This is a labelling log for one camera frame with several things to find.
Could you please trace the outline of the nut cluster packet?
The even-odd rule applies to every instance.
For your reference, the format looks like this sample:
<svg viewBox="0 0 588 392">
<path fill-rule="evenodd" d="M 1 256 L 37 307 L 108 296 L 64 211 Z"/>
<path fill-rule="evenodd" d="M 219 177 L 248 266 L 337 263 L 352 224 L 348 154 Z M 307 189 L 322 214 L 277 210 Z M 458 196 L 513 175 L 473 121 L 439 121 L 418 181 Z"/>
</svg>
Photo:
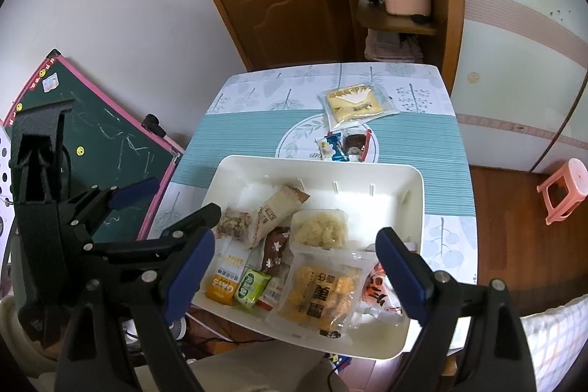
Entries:
<svg viewBox="0 0 588 392">
<path fill-rule="evenodd" d="M 251 227 L 249 212 L 227 207 L 216 226 L 216 235 L 237 241 L 245 241 Z"/>
</svg>

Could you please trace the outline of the green pastry snack packet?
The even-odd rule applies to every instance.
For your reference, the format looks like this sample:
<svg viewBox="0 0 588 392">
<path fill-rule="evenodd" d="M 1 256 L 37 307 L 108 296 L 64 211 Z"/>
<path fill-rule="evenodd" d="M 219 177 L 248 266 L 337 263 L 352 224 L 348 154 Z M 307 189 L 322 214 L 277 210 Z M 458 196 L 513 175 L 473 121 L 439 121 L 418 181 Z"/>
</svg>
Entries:
<svg viewBox="0 0 588 392">
<path fill-rule="evenodd" d="M 236 306 L 244 309 L 253 308 L 270 280 L 270 274 L 247 267 L 234 294 Z"/>
</svg>

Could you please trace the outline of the pale rice crisp packet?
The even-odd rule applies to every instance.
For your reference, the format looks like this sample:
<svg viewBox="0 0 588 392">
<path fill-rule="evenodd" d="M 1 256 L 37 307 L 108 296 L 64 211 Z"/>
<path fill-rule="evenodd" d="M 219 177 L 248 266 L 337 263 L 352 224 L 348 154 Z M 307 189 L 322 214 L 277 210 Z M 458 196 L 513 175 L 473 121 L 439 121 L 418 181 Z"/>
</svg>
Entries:
<svg viewBox="0 0 588 392">
<path fill-rule="evenodd" d="M 301 210 L 292 216 L 293 242 L 323 249 L 343 249 L 348 237 L 348 215 L 339 209 Z"/>
</svg>

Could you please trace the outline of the clear packet yellow cookies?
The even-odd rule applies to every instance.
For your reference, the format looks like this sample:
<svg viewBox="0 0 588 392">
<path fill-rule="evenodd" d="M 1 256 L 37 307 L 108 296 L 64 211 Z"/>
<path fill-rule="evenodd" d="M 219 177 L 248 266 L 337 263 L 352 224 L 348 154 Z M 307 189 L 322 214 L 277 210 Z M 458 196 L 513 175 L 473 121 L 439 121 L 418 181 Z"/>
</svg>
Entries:
<svg viewBox="0 0 588 392">
<path fill-rule="evenodd" d="M 295 243 L 280 302 L 266 317 L 274 329 L 304 339 L 347 335 L 376 254 Z"/>
</svg>

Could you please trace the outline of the dark seaweed snack packet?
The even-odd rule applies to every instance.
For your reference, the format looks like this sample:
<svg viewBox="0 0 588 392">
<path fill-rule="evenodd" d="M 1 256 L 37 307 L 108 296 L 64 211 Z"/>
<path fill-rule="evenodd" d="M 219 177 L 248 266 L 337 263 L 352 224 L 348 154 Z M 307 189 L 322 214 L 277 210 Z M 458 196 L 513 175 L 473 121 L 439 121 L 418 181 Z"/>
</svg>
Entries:
<svg viewBox="0 0 588 392">
<path fill-rule="evenodd" d="M 371 129 L 362 133 L 350 133 L 344 139 L 343 150 L 348 157 L 353 157 L 358 162 L 365 162 L 370 150 L 371 139 Z"/>
</svg>

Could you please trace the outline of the orange oats bar packet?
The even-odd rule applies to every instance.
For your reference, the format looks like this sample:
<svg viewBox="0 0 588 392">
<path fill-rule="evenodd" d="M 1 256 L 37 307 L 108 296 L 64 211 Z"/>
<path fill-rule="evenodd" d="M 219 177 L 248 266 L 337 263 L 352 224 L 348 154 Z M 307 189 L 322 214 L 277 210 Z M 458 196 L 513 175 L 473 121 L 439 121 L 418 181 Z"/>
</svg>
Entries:
<svg viewBox="0 0 588 392">
<path fill-rule="evenodd" d="M 251 250 L 239 241 L 231 241 L 222 255 L 205 295 L 213 302 L 232 306 L 234 295 L 247 266 Z"/>
</svg>

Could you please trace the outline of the pink framed chalkboard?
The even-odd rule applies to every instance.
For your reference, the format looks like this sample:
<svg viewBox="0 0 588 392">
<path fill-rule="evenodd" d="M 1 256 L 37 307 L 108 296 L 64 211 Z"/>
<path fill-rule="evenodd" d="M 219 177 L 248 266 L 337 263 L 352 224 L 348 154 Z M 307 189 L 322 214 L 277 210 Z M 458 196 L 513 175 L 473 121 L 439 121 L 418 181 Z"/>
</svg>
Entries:
<svg viewBox="0 0 588 392">
<path fill-rule="evenodd" d="M 66 186 L 77 195 L 93 185 L 126 187 L 155 178 L 150 198 L 115 211 L 95 235 L 97 242 L 147 239 L 166 186 L 180 157 L 179 150 L 141 125 L 114 100 L 83 76 L 57 50 L 52 50 L 13 102 L 3 126 L 12 132 L 17 114 L 29 107 L 73 100 L 64 123 L 64 148 L 70 154 Z"/>
</svg>

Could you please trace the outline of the beige long bar packet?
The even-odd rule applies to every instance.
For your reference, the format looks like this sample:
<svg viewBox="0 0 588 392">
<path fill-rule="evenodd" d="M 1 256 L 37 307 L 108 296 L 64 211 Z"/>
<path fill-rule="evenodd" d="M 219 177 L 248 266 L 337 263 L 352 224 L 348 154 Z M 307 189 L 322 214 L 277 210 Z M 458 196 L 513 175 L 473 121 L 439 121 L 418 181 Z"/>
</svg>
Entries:
<svg viewBox="0 0 588 392">
<path fill-rule="evenodd" d="M 244 237 L 244 245 L 249 249 L 256 247 L 271 231 L 299 211 L 309 198 L 309 194 L 298 188 L 281 186 L 251 213 L 251 225 Z"/>
</svg>

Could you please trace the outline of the white plastic tray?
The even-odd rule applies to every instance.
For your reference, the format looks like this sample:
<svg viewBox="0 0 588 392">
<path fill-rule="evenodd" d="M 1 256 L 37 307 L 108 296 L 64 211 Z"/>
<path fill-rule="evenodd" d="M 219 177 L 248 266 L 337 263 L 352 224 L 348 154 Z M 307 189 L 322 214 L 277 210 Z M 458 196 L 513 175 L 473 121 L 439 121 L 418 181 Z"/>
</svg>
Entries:
<svg viewBox="0 0 588 392">
<path fill-rule="evenodd" d="M 218 165 L 202 202 L 221 208 L 255 208 L 282 185 L 308 193 L 307 209 L 346 213 L 351 248 L 368 249 L 385 227 L 405 243 L 422 241 L 424 180 L 410 165 L 230 155 Z M 244 312 L 221 305 L 205 295 L 220 262 L 220 257 L 214 258 L 193 302 L 222 319 L 284 342 L 361 359 L 391 359 L 405 346 L 410 325 L 406 316 L 393 326 L 365 315 L 346 336 L 329 339 L 310 335 L 290 322 L 279 323 L 261 309 Z"/>
</svg>

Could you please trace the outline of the patterned teal tablecloth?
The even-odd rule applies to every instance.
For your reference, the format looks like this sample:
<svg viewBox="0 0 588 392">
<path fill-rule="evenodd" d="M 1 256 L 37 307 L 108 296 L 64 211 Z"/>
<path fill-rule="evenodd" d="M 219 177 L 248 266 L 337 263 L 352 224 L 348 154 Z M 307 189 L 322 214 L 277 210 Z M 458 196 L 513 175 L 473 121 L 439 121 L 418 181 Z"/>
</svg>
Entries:
<svg viewBox="0 0 588 392">
<path fill-rule="evenodd" d="M 350 86 L 372 87 L 385 114 L 337 121 L 327 94 Z M 148 234 L 158 237 L 200 205 L 224 157 L 320 160 L 319 143 L 330 129 L 367 135 L 370 162 L 412 165 L 422 173 L 422 255 L 432 269 L 475 283 L 472 179 L 455 112 L 434 66 L 321 64 L 232 76 L 192 135 Z"/>
</svg>

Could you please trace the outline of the red orange snack packet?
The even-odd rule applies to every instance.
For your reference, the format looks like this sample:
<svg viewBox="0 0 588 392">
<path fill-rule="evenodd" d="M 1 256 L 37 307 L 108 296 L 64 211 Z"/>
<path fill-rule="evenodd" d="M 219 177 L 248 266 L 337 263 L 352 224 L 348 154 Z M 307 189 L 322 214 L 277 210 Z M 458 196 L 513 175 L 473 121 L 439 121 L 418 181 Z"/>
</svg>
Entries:
<svg viewBox="0 0 588 392">
<path fill-rule="evenodd" d="M 383 266 L 375 264 L 362 289 L 362 314 L 394 326 L 403 319 L 403 308 Z"/>
</svg>

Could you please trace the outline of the blue white snack packet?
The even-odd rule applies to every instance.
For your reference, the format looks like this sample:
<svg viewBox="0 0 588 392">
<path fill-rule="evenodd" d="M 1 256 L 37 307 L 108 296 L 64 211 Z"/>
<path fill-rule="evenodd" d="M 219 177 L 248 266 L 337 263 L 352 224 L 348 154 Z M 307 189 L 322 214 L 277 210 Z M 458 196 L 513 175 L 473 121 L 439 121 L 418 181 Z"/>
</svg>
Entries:
<svg viewBox="0 0 588 392">
<path fill-rule="evenodd" d="M 349 157 L 343 149 L 342 135 L 340 132 L 328 132 L 325 136 L 316 139 L 315 143 L 322 161 L 349 161 Z"/>
</svg>

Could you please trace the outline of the large yellow cake packet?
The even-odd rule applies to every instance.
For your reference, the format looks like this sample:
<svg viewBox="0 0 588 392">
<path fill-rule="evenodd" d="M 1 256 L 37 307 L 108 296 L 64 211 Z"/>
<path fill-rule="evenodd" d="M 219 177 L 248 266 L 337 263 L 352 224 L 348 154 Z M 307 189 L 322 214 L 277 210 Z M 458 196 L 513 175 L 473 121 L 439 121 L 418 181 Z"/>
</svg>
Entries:
<svg viewBox="0 0 588 392">
<path fill-rule="evenodd" d="M 357 83 L 350 87 L 327 90 L 318 96 L 329 130 L 359 126 L 375 119 L 398 114 L 387 93 L 373 83 Z"/>
</svg>

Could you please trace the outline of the pink plastic stool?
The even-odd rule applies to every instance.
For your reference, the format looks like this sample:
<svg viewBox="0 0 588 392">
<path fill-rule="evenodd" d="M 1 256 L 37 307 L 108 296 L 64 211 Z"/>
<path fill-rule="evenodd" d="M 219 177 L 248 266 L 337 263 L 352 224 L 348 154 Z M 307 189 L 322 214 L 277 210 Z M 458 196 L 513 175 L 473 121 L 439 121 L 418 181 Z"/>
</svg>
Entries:
<svg viewBox="0 0 588 392">
<path fill-rule="evenodd" d="M 536 191 L 546 207 L 546 225 L 562 222 L 587 198 L 587 168 L 580 159 L 571 158 L 539 184 Z"/>
</svg>

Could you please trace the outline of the folded pink cloth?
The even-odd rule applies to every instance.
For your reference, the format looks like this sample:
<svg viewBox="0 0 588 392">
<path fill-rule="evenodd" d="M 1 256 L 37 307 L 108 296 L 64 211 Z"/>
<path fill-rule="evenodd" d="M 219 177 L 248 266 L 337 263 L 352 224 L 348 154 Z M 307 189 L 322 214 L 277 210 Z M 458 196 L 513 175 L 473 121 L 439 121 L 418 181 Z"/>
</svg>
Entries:
<svg viewBox="0 0 588 392">
<path fill-rule="evenodd" d="M 415 35 L 368 29 L 365 58 L 373 62 L 420 64 L 424 55 Z"/>
</svg>

